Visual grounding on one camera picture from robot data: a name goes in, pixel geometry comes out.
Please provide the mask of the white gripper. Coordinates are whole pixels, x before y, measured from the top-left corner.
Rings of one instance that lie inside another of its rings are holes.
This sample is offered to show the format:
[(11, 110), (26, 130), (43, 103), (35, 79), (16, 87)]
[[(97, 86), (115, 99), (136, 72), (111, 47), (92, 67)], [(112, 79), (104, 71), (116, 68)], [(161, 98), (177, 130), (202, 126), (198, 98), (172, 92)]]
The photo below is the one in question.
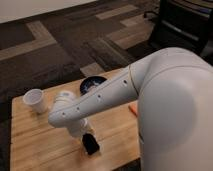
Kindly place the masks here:
[(80, 138), (88, 131), (91, 134), (95, 134), (95, 130), (89, 124), (89, 122), (86, 118), (71, 122), (68, 125), (67, 130), (68, 130), (69, 134), (74, 138)]

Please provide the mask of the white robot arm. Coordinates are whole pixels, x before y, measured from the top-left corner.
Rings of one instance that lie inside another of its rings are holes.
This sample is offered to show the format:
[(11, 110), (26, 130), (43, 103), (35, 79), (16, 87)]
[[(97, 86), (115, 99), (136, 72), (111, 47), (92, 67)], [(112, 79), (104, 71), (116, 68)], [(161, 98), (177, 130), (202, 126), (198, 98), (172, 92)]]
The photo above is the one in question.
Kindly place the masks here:
[(143, 171), (213, 171), (213, 66), (187, 49), (158, 50), (79, 98), (59, 94), (48, 122), (70, 127), (131, 101)]

